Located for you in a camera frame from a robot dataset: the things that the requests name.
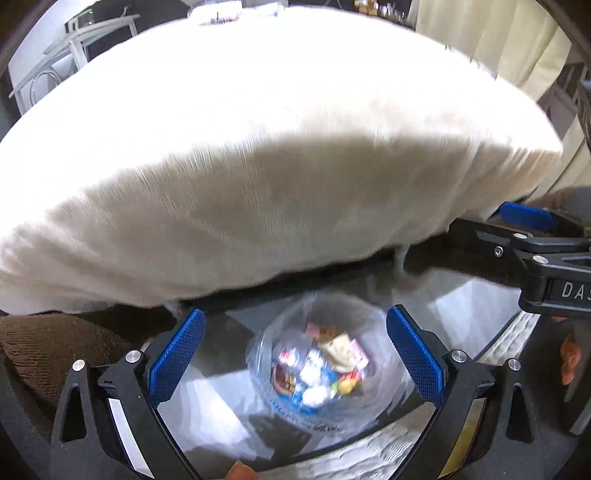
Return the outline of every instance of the table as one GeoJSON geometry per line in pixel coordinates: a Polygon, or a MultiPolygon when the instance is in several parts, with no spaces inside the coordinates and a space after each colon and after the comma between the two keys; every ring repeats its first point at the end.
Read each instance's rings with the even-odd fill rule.
{"type": "Polygon", "coordinates": [[[66,34],[64,37],[59,38],[44,50],[43,54],[45,56],[21,79],[20,82],[15,85],[14,90],[10,92],[8,97],[12,98],[40,72],[69,54],[72,54],[74,57],[74,63],[78,70],[80,70],[88,63],[84,47],[87,47],[115,30],[129,27],[131,36],[135,37],[138,34],[138,31],[135,28],[135,19],[137,18],[139,18],[139,15],[127,15],[125,17],[112,18],[110,20],[105,20],[104,22],[98,22],[93,25],[79,28],[78,30],[66,34]]]}
{"type": "MultiPolygon", "coordinates": [[[[355,267],[351,277],[328,275],[317,283],[306,277],[303,284],[287,282],[289,288],[285,289],[276,282],[273,287],[267,284],[247,289],[250,294],[244,296],[214,294],[208,300],[196,301],[196,306],[207,311],[207,341],[197,350],[172,399],[162,403],[158,412],[202,477],[222,478],[236,459],[262,472],[312,460],[341,448],[352,455],[353,471],[366,471],[370,463],[362,462],[366,455],[360,452],[365,451],[365,444],[358,444],[358,440],[368,439],[374,451],[376,445],[383,448],[380,437],[372,435],[378,435],[384,428],[393,429],[395,434],[403,432],[398,419],[415,411],[422,403],[417,396],[409,396],[412,384],[406,384],[375,424],[352,437],[307,433],[275,417],[252,386],[245,351],[249,341],[301,293],[308,290],[345,293],[384,310],[402,303],[421,328],[435,332],[448,348],[461,348],[473,358],[503,331],[507,321],[518,311],[519,290],[514,288],[436,271],[423,287],[403,293],[394,286],[391,262],[360,263],[367,266],[355,267]]],[[[125,427],[121,405],[112,400],[110,406],[127,455],[138,471],[147,474],[147,465],[130,439],[131,431],[125,427]]],[[[420,434],[424,428],[421,421],[426,423],[431,413],[432,410],[417,413],[418,424],[412,429],[413,434],[420,434]]],[[[405,445],[415,440],[412,435],[409,438],[405,435],[401,437],[405,445]]],[[[333,466],[337,464],[340,465],[337,460],[332,463],[333,466]]],[[[267,478],[309,479],[316,476],[315,472],[311,469],[306,474],[290,476],[269,473],[267,478]]]]}

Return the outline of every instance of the pillow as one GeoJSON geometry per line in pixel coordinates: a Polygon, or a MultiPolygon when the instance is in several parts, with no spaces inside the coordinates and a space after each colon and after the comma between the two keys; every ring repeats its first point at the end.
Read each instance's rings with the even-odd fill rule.
{"type": "Polygon", "coordinates": [[[358,260],[528,194],[561,151],[525,94],[388,21],[161,25],[0,144],[0,309],[154,306],[358,260]]]}

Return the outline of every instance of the plastic bag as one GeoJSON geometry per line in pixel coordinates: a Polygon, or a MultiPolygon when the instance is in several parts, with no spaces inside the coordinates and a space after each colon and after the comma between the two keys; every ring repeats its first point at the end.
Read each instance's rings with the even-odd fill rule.
{"type": "Polygon", "coordinates": [[[308,294],[249,345],[253,383],[273,411],[311,432],[360,432],[405,390],[383,310],[339,293],[308,294]]]}

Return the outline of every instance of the black clamp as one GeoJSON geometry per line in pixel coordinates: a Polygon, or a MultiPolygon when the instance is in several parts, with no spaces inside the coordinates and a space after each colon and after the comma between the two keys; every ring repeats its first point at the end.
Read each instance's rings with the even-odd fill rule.
{"type": "Polygon", "coordinates": [[[558,212],[516,203],[505,203],[499,213],[517,228],[456,219],[449,228],[452,245],[498,263],[520,286],[519,306],[526,312],[591,319],[587,226],[558,212]]]}
{"type": "Polygon", "coordinates": [[[159,335],[145,352],[130,351],[105,367],[74,362],[51,435],[50,479],[149,478],[132,468],[122,446],[109,406],[109,399],[117,399],[155,479],[201,480],[157,406],[172,396],[204,330],[204,314],[195,309],[173,330],[159,335]]]}
{"type": "Polygon", "coordinates": [[[402,305],[388,312],[387,328],[421,396],[437,407],[391,480],[439,478],[478,398],[485,399],[484,408],[463,466],[444,478],[544,478],[536,415],[518,360],[498,367],[476,363],[461,350],[449,352],[402,305]]]}

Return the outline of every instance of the brown fabric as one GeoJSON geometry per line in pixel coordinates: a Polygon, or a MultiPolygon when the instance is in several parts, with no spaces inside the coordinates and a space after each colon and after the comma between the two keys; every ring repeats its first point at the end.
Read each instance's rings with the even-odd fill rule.
{"type": "Polygon", "coordinates": [[[166,309],[126,306],[79,316],[7,316],[0,318],[0,351],[52,415],[74,360],[82,358],[92,366],[116,362],[174,323],[166,309]]]}
{"type": "Polygon", "coordinates": [[[547,193],[535,200],[529,200],[527,205],[536,208],[548,208],[550,210],[566,210],[566,199],[574,188],[558,190],[553,193],[547,193]]]}

